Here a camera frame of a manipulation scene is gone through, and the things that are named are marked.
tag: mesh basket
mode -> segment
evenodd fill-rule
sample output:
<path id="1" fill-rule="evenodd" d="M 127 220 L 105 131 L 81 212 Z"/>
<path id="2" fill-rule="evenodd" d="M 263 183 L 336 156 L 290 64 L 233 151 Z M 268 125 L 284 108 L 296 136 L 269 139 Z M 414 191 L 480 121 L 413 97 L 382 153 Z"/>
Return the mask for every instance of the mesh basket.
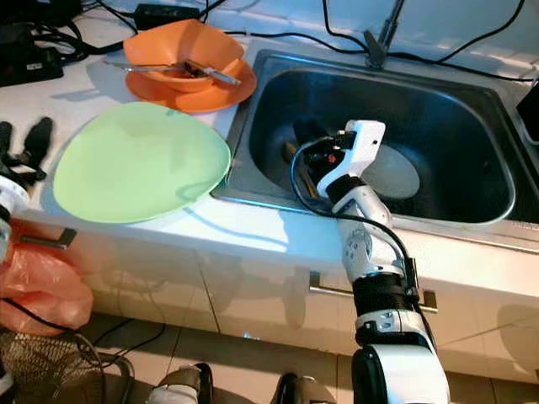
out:
<path id="1" fill-rule="evenodd" d="M 0 358 L 15 380 L 17 404 L 104 402 L 99 355 L 79 333 L 42 337 L 3 328 Z"/>

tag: sink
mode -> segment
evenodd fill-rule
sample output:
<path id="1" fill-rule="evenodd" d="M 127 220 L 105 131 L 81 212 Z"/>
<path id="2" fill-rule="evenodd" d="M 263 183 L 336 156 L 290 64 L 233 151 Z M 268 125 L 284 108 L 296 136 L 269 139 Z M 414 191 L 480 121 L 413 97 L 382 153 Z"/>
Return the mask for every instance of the sink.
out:
<path id="1" fill-rule="evenodd" d="M 405 227 L 430 222 L 443 234 L 443 225 L 539 223 L 537 185 L 492 89 L 277 50 L 259 51 L 254 70 L 259 87 L 234 118 L 232 168 L 214 196 L 303 210 L 282 156 L 285 142 L 298 143 L 293 123 L 315 119 L 334 134 L 348 120 L 379 120 L 387 126 L 381 151 L 398 154 L 419 178 L 418 189 L 397 196 L 371 183 Z"/>

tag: cabinet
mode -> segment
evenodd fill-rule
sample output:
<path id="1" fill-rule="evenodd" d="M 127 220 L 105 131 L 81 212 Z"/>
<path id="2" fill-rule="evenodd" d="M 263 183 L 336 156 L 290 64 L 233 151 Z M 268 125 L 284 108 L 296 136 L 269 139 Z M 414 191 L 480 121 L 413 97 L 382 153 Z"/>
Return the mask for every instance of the cabinet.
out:
<path id="1" fill-rule="evenodd" d="M 62 231 L 24 223 L 33 237 Z M 95 311 L 216 331 L 194 250 L 78 231 L 64 254 L 92 289 Z"/>
<path id="2" fill-rule="evenodd" d="M 57 238 L 63 229 L 28 225 Z M 344 271 L 79 232 L 65 254 L 82 270 L 96 311 L 351 355 L 355 308 Z M 539 299 L 420 279 L 436 293 L 426 313 L 449 371 L 537 383 Z"/>

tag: green plate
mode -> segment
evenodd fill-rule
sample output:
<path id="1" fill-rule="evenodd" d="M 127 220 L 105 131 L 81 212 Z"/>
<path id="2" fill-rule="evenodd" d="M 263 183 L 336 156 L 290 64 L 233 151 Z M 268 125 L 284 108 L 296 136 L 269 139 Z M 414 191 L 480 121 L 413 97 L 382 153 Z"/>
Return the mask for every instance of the green plate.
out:
<path id="1" fill-rule="evenodd" d="M 145 221 L 207 194 L 229 164 L 225 141 L 195 118 L 156 104 L 123 104 L 73 139 L 58 163 L 54 196 L 86 221 Z"/>

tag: backsplash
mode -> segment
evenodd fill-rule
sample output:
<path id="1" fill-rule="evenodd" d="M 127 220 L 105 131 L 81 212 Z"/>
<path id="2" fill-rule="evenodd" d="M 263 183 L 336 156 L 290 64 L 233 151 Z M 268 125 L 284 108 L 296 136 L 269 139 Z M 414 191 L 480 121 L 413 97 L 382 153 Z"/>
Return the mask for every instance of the backsplash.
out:
<path id="1" fill-rule="evenodd" d="M 145 0 L 147 3 L 195 5 L 205 0 Z M 109 0 L 132 10 L 137 0 Z M 443 56 L 448 50 L 502 25 L 515 11 L 518 0 L 408 0 L 401 13 L 393 49 L 418 46 L 423 56 Z M 362 31 L 377 33 L 389 15 L 393 0 L 328 0 L 334 29 L 362 38 Z M 223 29 L 252 32 L 297 30 L 324 39 L 322 0 L 228 0 L 215 8 L 209 21 Z M 504 32 L 472 46 L 474 54 L 503 58 L 517 64 L 539 63 L 539 0 L 526 0 L 518 19 Z M 354 44 L 331 39 L 349 49 Z"/>

